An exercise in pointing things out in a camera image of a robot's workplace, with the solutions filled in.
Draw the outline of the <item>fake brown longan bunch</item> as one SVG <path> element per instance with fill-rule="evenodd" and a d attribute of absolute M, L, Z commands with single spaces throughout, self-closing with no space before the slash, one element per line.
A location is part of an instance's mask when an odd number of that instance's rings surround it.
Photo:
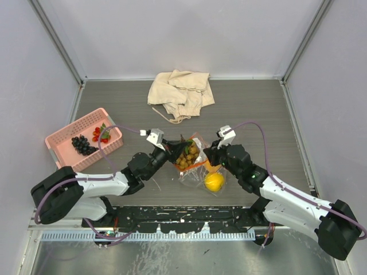
<path fill-rule="evenodd" d="M 175 161 L 175 165 L 180 171 L 191 168 L 196 163 L 200 153 L 200 149 L 193 139 L 188 139 L 186 142 L 189 142 L 189 144 Z"/>

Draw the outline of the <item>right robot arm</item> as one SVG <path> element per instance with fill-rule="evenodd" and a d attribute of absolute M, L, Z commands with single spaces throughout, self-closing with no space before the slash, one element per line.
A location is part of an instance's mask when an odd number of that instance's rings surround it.
<path fill-rule="evenodd" d="M 248 193 L 259 198 L 252 205 L 251 217 L 263 226 L 277 223 L 298 231 L 318 243 L 328 255 L 346 260 L 362 233 L 350 206 L 306 194 L 254 164 L 243 146 L 212 146 L 204 149 L 211 165 L 221 165 Z"/>

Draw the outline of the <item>clear zip top bag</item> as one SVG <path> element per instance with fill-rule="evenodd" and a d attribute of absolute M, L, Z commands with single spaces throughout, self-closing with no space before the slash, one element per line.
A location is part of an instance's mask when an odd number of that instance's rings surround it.
<path fill-rule="evenodd" d="M 204 149 L 208 148 L 209 144 L 197 132 L 194 133 L 188 139 L 193 139 L 197 143 L 197 145 L 200 149 L 200 153 L 199 153 L 198 159 L 196 160 L 196 163 L 191 168 L 188 168 L 184 171 L 180 171 L 174 163 L 174 166 L 176 167 L 176 169 L 179 172 L 178 180 L 182 184 L 184 184 L 188 187 L 200 188 L 200 189 L 206 190 L 208 193 L 210 193 L 210 194 L 212 194 L 216 197 L 220 196 L 223 193 L 223 191 L 225 190 L 225 186 L 226 186 L 226 172 L 224 171 L 224 168 L 222 168 L 222 166 L 221 166 L 220 169 L 217 171 L 217 172 L 223 174 L 224 179 L 225 179 L 224 185 L 222 186 L 221 190 L 218 191 L 218 192 L 209 191 L 204 185 L 204 179 L 205 179 L 206 175 L 209 173 L 204 168 L 204 163 L 206 161 L 208 161 L 206 155 L 204 154 Z M 188 139 L 181 136 L 181 141 L 186 141 Z"/>

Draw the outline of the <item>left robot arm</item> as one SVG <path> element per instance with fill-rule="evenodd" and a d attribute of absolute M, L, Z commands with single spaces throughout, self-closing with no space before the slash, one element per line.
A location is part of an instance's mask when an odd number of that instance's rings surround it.
<path fill-rule="evenodd" d="M 88 175 L 65 166 L 31 189 L 36 224 L 49 225 L 63 218 L 86 218 L 108 227 L 115 220 L 114 210 L 106 198 L 132 195 L 166 163 L 175 163 L 191 143 L 163 140 L 150 154 L 139 152 L 127 167 L 114 174 Z"/>

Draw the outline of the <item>fake black grape bunch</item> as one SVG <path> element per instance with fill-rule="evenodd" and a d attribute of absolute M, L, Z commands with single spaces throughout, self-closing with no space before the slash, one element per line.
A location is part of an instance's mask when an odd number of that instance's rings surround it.
<path fill-rule="evenodd" d="M 83 135 L 71 138 L 71 144 L 77 153 L 82 156 L 89 156 L 98 150 L 97 147 L 91 146 L 88 139 Z"/>

